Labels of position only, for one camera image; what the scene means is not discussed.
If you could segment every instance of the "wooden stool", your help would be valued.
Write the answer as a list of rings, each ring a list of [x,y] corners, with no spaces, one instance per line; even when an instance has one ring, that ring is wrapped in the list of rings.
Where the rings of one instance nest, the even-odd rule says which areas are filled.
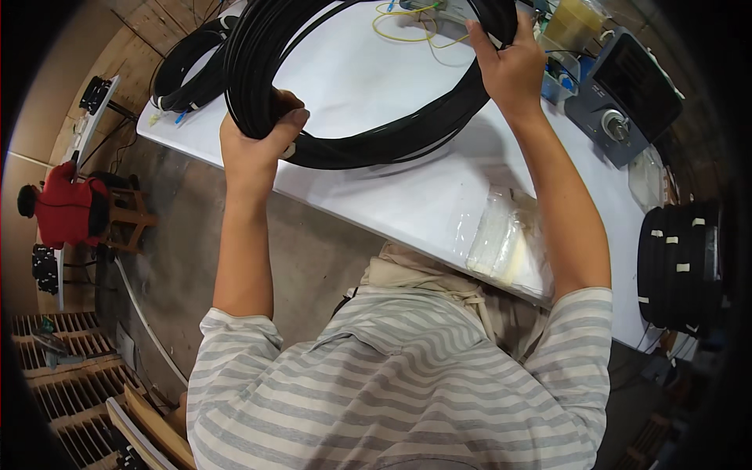
[[[134,209],[123,209],[115,205],[116,194],[130,194],[135,201]],[[119,250],[129,251],[131,253],[145,254],[143,250],[138,248],[138,239],[141,237],[141,233],[146,227],[156,227],[159,223],[159,218],[154,214],[149,214],[144,204],[144,196],[147,193],[135,190],[122,190],[119,188],[113,188],[111,190],[110,197],[110,225],[107,227],[105,234],[102,236],[102,243],[109,247],[117,248]],[[136,225],[131,239],[128,240],[128,244],[121,244],[108,239],[110,231],[112,230],[112,224],[117,222],[132,223]]]

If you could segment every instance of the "white table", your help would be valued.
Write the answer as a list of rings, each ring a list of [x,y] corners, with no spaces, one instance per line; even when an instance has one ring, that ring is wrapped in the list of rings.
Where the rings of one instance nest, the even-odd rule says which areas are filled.
[[[71,157],[73,157],[73,152],[78,150],[78,160],[76,161],[76,175],[78,175],[78,172],[81,170],[81,165],[87,157],[85,152],[86,148],[89,146],[89,142],[91,142],[92,140],[92,135],[94,135],[94,131],[96,130],[99,121],[102,119],[102,115],[105,113],[105,109],[108,108],[108,103],[112,99],[112,95],[115,93],[117,84],[120,83],[120,76],[115,75],[110,79],[110,81],[112,82],[110,84],[110,89],[107,91],[107,94],[105,94],[105,98],[99,105],[99,109],[97,109],[93,116],[89,115],[89,119],[87,120],[86,125],[84,126],[83,131],[80,134],[80,137],[74,136],[74,139],[77,140],[77,142],[74,141],[72,143],[62,159],[63,162],[67,162]],[[65,295],[63,294],[63,287],[65,286],[65,281],[63,279],[63,272],[65,270],[65,247],[63,247],[62,250],[55,250],[55,259],[57,259],[57,307],[62,312],[65,311]]]
[[[239,2],[227,13],[239,14],[243,6]],[[426,43],[382,38],[371,29],[375,16],[373,3],[340,13],[309,35],[277,74],[274,85],[294,91],[311,111],[306,126],[311,134],[344,137],[403,117],[453,88],[475,57],[467,44],[433,50]],[[392,18],[386,18],[380,28],[402,37],[424,34],[418,28],[399,28]],[[194,68],[198,70],[207,59]],[[608,233],[614,338],[636,347],[644,333],[636,282],[644,215],[632,199],[626,169],[618,170],[599,156],[593,142],[547,102],[544,111],[587,185]],[[139,135],[223,167],[219,141],[226,113],[223,98],[188,114],[180,125],[174,124],[177,114],[168,113],[150,126],[155,113],[158,110],[148,104],[138,121]],[[468,272],[465,258],[490,184],[535,195],[520,148],[491,102],[431,156],[347,171],[280,162],[274,190]]]

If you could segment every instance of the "display screen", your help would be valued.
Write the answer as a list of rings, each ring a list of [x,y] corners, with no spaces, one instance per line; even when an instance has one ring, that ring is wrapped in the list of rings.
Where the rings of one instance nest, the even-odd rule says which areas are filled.
[[[669,81],[630,35],[621,35],[593,79],[617,100],[648,142],[681,113],[681,101]]]

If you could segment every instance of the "red shirt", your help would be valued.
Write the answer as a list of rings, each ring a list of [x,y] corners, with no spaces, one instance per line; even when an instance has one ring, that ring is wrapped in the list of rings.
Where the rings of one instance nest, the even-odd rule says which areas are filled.
[[[76,246],[85,241],[96,246],[101,238],[89,237],[89,207],[92,190],[109,197],[107,187],[96,178],[71,183],[75,174],[76,164],[72,161],[53,168],[34,206],[42,243],[55,250],[61,250],[64,242]]]

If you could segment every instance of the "gray machine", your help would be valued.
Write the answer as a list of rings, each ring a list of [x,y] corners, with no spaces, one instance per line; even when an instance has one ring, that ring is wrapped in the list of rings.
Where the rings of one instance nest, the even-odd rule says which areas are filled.
[[[631,162],[681,114],[681,100],[647,50],[616,28],[564,110],[616,167]]]

